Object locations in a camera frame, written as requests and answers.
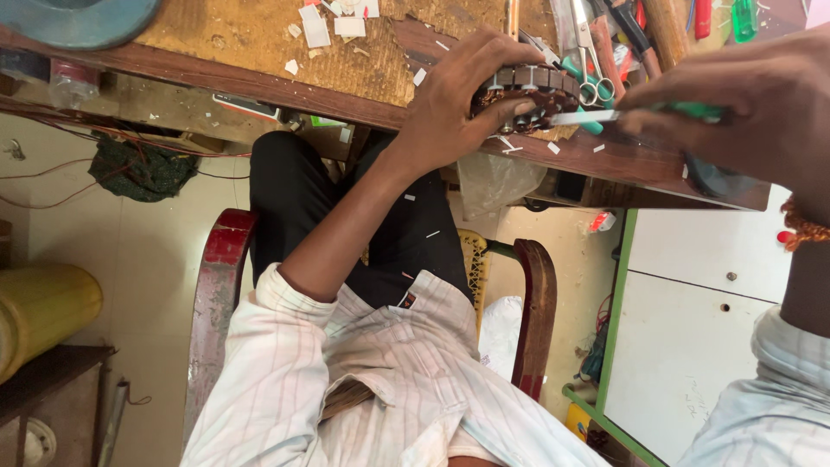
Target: green cloth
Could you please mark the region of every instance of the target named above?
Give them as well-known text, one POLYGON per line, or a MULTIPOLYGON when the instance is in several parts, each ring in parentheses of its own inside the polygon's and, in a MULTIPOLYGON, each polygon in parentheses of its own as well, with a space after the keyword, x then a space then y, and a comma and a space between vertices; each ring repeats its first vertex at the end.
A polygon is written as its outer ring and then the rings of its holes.
POLYGON ((131 141, 118 142, 98 131, 92 135, 100 142, 88 173, 112 194, 155 203, 178 194, 196 174, 196 155, 182 155, 144 143, 140 143, 139 153, 131 141))

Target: cabinet door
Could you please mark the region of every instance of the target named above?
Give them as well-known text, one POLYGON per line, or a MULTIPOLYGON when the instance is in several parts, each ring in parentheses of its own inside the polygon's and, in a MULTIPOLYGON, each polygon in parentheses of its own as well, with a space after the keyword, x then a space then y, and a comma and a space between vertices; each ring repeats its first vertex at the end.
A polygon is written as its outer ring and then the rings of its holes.
POLYGON ((792 254, 775 237, 787 197, 773 185, 763 213, 640 209, 628 269, 781 303, 792 254))
POLYGON ((749 340, 755 318, 771 306, 629 271, 607 418, 667 465, 676 464, 720 392, 732 381, 755 378, 749 340))

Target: yellow plastic drum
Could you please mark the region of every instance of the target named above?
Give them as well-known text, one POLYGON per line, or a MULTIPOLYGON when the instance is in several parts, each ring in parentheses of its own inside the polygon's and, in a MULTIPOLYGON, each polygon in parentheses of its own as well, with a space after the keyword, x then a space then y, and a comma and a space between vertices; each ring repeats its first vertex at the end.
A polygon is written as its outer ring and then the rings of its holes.
POLYGON ((102 300, 98 282, 69 264, 0 271, 0 383, 92 322, 102 300))

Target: wooden chair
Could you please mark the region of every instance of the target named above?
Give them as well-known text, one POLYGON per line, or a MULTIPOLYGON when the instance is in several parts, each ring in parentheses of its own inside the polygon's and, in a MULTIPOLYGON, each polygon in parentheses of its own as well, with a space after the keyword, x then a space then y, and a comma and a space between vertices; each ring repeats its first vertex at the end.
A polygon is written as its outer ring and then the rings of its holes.
MULTIPOLYGON (((242 268, 255 227, 256 214, 225 209, 207 236, 193 302, 184 444, 187 444, 199 412, 222 372, 227 328, 231 314, 239 303, 242 268)), ((510 256, 519 261, 525 271, 525 305, 511 382, 538 401, 556 314, 553 261, 541 243, 534 240, 516 239, 510 246, 486 240, 471 230, 458 229, 458 234, 474 295, 478 330, 481 329, 481 312, 490 268, 488 253, 510 256)))

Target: chair armrest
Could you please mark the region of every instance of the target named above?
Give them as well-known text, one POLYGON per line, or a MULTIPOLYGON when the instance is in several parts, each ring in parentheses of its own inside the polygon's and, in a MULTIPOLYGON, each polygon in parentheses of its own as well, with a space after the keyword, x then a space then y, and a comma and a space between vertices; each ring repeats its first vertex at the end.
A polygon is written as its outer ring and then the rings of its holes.
POLYGON ((525 270, 525 305, 511 383, 539 401, 556 316, 556 271, 541 243, 516 239, 516 256, 525 270))
POLYGON ((183 447, 225 364, 227 327, 239 304, 242 268, 255 226, 256 214, 225 209, 207 236, 193 301, 183 447))

